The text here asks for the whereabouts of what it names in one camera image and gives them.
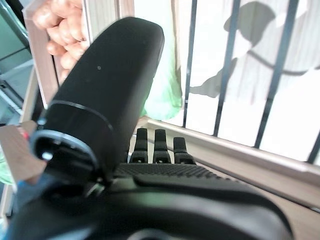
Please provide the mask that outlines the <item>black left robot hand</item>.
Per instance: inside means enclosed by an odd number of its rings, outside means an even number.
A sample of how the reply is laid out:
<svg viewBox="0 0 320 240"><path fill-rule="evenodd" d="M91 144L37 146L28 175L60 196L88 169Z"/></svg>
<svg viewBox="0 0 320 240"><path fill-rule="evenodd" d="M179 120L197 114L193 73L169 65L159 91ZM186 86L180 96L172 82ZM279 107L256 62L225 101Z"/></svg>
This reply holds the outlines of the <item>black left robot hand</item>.
<svg viewBox="0 0 320 240"><path fill-rule="evenodd" d="M185 140L136 128L165 43L126 17L85 51L29 137L45 163L18 185L7 240L292 240L285 214L250 186L196 165Z"/></svg>

